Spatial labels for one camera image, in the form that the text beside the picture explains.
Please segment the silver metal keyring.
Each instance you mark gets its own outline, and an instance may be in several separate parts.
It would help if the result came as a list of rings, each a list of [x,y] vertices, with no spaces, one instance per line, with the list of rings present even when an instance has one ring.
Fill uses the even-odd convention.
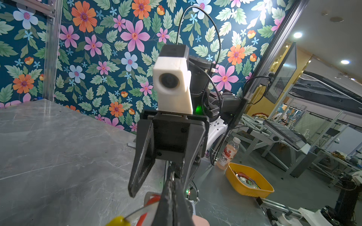
[[[154,211],[153,226],[194,226],[192,211],[184,194],[181,180],[172,172],[165,183],[160,200],[133,212],[125,217],[125,221],[131,223],[142,215]]]

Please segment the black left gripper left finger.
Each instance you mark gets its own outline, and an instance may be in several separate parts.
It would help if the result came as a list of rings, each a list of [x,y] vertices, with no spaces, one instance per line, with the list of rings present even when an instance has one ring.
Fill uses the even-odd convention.
[[[176,179],[168,179],[163,188],[152,226],[173,226]]]

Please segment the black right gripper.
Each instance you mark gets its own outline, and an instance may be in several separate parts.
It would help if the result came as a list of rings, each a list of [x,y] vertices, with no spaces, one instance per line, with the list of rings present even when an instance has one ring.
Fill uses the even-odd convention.
[[[135,198],[156,159],[183,163],[182,191],[185,192],[196,158],[205,155],[210,120],[203,115],[144,111],[138,122],[133,167],[128,184]]]

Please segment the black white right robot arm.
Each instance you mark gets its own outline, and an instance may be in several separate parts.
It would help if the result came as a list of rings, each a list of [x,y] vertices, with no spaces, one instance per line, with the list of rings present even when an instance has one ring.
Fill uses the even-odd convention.
[[[195,58],[160,56],[153,68],[158,93],[155,111],[144,111],[138,121],[136,152],[128,184],[135,197],[157,159],[171,163],[170,172],[185,190],[205,151],[234,128],[246,105],[244,98],[224,93],[192,94],[190,85],[210,81],[210,71]]]

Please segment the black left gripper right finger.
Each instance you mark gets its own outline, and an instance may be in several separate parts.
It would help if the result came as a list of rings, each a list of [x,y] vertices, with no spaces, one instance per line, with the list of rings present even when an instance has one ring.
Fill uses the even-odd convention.
[[[173,180],[173,226],[194,226],[189,201],[184,196],[184,191],[179,179]]]

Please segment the yellow capped key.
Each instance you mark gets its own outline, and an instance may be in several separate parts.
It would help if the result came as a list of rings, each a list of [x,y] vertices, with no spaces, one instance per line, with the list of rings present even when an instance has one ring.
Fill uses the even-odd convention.
[[[106,226],[131,226],[131,223],[123,216],[118,216],[112,219]]]

